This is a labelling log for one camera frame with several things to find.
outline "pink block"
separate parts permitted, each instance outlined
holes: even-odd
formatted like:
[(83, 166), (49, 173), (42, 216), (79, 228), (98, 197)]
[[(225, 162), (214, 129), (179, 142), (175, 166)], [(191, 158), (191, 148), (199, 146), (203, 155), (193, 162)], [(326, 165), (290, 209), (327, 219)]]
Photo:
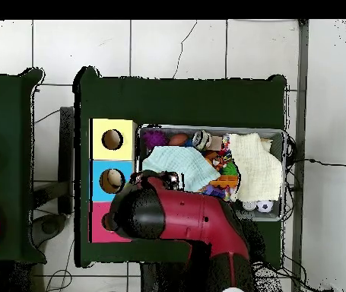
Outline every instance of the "pink block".
[(109, 232), (103, 228), (103, 216), (109, 211), (110, 202), (93, 202), (93, 213), (91, 215), (91, 242), (131, 242), (131, 240), (120, 237), (115, 232)]

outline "light blue cloth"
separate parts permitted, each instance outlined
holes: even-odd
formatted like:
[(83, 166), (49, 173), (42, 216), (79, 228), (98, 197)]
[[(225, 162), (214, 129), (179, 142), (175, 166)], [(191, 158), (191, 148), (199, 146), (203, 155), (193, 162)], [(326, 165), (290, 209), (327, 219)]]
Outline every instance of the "light blue cloth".
[(219, 172), (195, 148), (155, 147), (150, 156), (144, 159), (141, 168), (157, 173), (183, 173), (187, 192), (197, 192), (210, 181), (220, 177)]

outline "dark green table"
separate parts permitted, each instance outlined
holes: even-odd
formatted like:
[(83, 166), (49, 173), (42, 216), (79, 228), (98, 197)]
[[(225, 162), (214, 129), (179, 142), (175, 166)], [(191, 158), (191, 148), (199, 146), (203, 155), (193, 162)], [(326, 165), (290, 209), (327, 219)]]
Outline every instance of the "dark green table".
[[(75, 263), (184, 262), (186, 243), (136, 240), (130, 243), (89, 243), (88, 120), (131, 119), (137, 124), (284, 128), (286, 80), (228, 79), (216, 81), (102, 78), (91, 67), (82, 68), (74, 81), (75, 93)], [(266, 261), (279, 268), (281, 222), (260, 222)]]
[(43, 71), (0, 75), (0, 260), (46, 262), (30, 240), (33, 205), (31, 94)]

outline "white ball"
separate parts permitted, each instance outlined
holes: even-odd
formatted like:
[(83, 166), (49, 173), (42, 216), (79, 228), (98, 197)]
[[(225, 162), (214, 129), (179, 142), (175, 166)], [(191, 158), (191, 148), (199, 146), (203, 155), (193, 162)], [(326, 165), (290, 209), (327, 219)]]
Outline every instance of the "white ball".
[(258, 211), (261, 213), (269, 213), (273, 209), (273, 201), (260, 201), (256, 202), (256, 206), (258, 206)]

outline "plastic bin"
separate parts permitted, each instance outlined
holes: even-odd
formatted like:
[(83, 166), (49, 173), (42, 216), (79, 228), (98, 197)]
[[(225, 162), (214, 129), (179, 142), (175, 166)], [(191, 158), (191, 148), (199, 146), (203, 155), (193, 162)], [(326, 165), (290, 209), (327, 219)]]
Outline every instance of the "plastic bin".
[(249, 133), (258, 133), (261, 138), (271, 139), (270, 153), (280, 160), (282, 163), (282, 185), (281, 185), (281, 197), (274, 202), (273, 209), (269, 213), (261, 213), (258, 210), (246, 211), (242, 203), (237, 201), (232, 203), (239, 218), (252, 218), (254, 221), (279, 221), (284, 215), (284, 197), (285, 197), (285, 180), (286, 180), (286, 153), (287, 153), (287, 133), (279, 129), (245, 129), (245, 128), (219, 128), (209, 126), (189, 126), (189, 125), (142, 125), (138, 127), (137, 139), (136, 139), (136, 170), (141, 171), (141, 163), (148, 156), (148, 149), (146, 148), (144, 141), (142, 140), (143, 134), (150, 130), (161, 130), (167, 137), (171, 137), (178, 133), (186, 133), (190, 138), (198, 130), (205, 130), (211, 135), (222, 136), (228, 133), (238, 135), (248, 135)]

